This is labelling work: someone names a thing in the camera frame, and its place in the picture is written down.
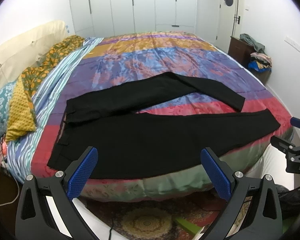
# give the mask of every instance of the green object on floor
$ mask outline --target green object on floor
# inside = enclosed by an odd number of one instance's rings
[[[181,218],[181,217],[174,217],[173,220],[188,234],[195,236],[200,230],[202,230],[201,227],[188,222],[187,220]]]
[[[287,218],[282,221],[282,232],[285,233],[288,228],[296,221],[297,217]]]

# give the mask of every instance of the silver screw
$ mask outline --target silver screw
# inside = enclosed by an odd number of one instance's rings
[[[267,180],[272,180],[272,177],[271,177],[269,174],[267,174],[267,175],[266,175],[266,179],[267,179]]]
[[[26,177],[26,180],[31,180],[33,179],[33,175],[32,174],[29,174],[27,177]]]
[[[60,178],[63,176],[63,171],[57,171],[56,172],[56,177]]]
[[[243,177],[243,173],[241,171],[236,171],[235,172],[235,176],[238,178],[242,178]]]

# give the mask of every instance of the headboard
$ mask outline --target headboard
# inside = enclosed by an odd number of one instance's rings
[[[0,89],[18,78],[56,43],[69,36],[65,22],[52,21],[0,45]]]

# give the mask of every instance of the switch panel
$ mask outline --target switch panel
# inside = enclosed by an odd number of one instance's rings
[[[285,42],[287,42],[288,44],[290,44],[292,47],[294,47],[297,51],[300,52],[300,44],[296,43],[293,39],[291,39],[290,37],[286,36],[285,37]]]

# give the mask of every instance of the patterned carpet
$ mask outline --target patterned carpet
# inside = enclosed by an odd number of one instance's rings
[[[131,240],[191,240],[193,236],[178,226],[173,216],[182,217],[206,230],[225,205],[224,200],[211,192],[193,193],[162,202],[86,201],[92,213],[110,227],[113,220],[113,229]]]

